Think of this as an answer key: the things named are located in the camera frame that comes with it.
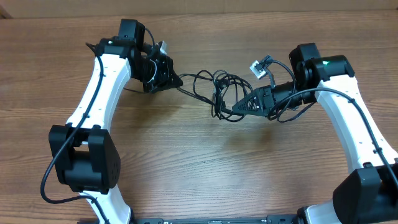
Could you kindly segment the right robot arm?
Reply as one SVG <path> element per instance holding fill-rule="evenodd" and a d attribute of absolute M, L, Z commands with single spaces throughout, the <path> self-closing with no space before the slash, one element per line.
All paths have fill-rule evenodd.
<path fill-rule="evenodd" d="M 269 215 L 267 223 L 380 223 L 397 219 L 397 152 L 385 140 L 344 55 L 322 57 L 314 43 L 289 55 L 291 82 L 260 87 L 237 102 L 238 115 L 277 118 L 286 109 L 319 104 L 343 146 L 349 176 L 330 200 L 295 215 Z"/>

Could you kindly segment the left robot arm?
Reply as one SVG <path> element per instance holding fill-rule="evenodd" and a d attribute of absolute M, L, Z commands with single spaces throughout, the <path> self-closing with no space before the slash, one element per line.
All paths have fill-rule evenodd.
<path fill-rule="evenodd" d="M 67 122 L 49 132 L 53 159 L 40 184 L 46 202 L 83 199 L 94 210 L 97 223 L 135 223 L 118 187 L 121 158 L 110 135 L 116 106 L 132 78 L 142 83 L 144 93 L 183 85 L 166 43 L 145 43 L 148 33 L 139 21 L 122 19 L 116 36 L 88 45 L 95 56 L 89 84 Z"/>

